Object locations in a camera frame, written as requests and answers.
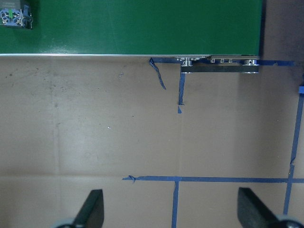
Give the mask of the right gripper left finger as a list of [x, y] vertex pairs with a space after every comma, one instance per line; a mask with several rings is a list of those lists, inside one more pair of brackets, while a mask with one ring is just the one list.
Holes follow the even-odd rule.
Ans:
[[103, 190], [91, 190], [77, 216], [73, 228], [101, 228], [104, 223]]

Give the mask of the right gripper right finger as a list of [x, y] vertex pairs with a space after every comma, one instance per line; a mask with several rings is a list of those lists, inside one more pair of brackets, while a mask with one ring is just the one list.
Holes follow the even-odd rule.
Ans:
[[243, 228], [285, 227], [250, 188], [238, 189], [237, 218]]

